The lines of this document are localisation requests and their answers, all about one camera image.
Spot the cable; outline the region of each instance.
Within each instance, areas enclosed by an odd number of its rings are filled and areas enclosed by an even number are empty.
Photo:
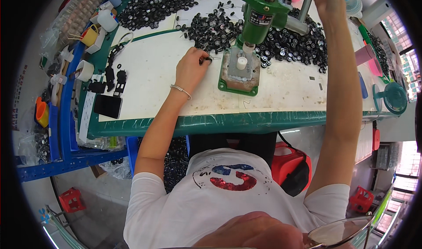
[[[292,147],[292,145],[287,142],[287,140],[284,139],[284,137],[282,136],[282,133],[280,133],[280,131],[277,131],[278,135],[281,137],[281,139],[288,145],[288,147],[295,149],[294,147]]]

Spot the teal fan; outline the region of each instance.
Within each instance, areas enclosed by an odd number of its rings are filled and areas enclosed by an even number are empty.
[[[387,109],[396,115],[404,113],[407,107],[406,92],[398,83],[389,83],[385,86],[384,92],[380,92],[378,85],[372,86],[373,101],[377,111],[381,111],[382,99]]]

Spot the woman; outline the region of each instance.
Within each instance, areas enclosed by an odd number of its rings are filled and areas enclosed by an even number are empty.
[[[175,86],[183,90],[171,89],[140,145],[124,229],[130,248],[303,248],[302,232],[345,217],[362,121],[360,82],[344,0],[314,1],[327,39],[327,124],[305,200],[286,194],[272,181],[264,154],[248,148],[197,153],[166,195],[164,157],[176,120],[209,64],[199,65],[208,54],[192,47],[176,68]],[[274,135],[264,144],[272,150]]]

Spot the smartphone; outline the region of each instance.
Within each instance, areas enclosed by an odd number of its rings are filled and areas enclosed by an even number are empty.
[[[119,119],[122,99],[120,97],[98,94],[95,98],[94,113]]]

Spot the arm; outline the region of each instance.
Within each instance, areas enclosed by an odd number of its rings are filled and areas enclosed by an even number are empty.
[[[327,124],[306,196],[330,184],[350,185],[362,123],[362,94],[344,0],[314,0],[328,51]]]
[[[183,56],[176,67],[176,86],[185,89],[189,94],[193,93],[195,87],[205,76],[209,65],[208,60],[199,65],[199,59],[203,57],[208,57],[208,53],[197,50],[194,47],[186,52],[186,55]],[[175,88],[170,90],[167,99],[142,139],[138,157],[136,158],[134,174],[150,172],[163,180],[164,157],[170,146],[180,109],[187,99],[186,93]]]

